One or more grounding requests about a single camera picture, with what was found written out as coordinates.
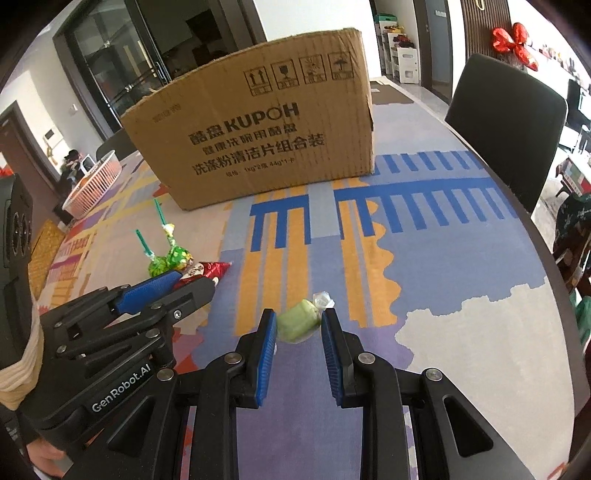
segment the plastic wrapper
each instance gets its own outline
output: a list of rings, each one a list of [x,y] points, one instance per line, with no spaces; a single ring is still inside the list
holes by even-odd
[[[189,270],[174,285],[174,290],[201,277],[211,278],[218,284],[232,264],[227,262],[195,262]]]
[[[333,306],[328,292],[314,293],[312,301],[304,299],[277,316],[277,338],[285,343],[302,343],[320,328],[324,309]]]

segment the wooden wall panel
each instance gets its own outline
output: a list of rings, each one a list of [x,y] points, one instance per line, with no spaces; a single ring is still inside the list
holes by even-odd
[[[492,48],[491,31],[495,27],[502,27],[511,32],[507,0],[460,0],[460,3],[466,31],[466,60],[473,53],[505,60]]]

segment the green candy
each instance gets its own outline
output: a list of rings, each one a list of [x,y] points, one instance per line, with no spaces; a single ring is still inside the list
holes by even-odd
[[[277,316],[277,339],[285,343],[301,343],[320,327],[320,312],[309,300],[302,300]]]
[[[183,247],[175,245],[169,250],[166,262],[169,269],[183,271],[193,263],[193,256]]]
[[[170,267],[168,266],[166,257],[154,257],[148,265],[148,273],[152,278],[157,277],[168,270],[170,270]]]

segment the red decoration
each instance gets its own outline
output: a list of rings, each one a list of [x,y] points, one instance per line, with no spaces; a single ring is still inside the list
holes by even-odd
[[[537,72],[539,68],[538,61],[525,46],[529,34],[523,24],[516,23],[513,25],[513,38],[504,28],[494,28],[492,30],[492,48],[499,53],[509,53],[512,50],[523,65]]]

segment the blue gripper pad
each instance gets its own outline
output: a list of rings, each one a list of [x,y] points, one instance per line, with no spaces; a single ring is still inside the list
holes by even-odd
[[[124,290],[121,298],[115,303],[117,313],[119,315],[123,313],[129,313],[130,315],[139,313],[146,305],[169,294],[182,276],[181,272],[169,270],[158,275],[158,277],[149,278]]]

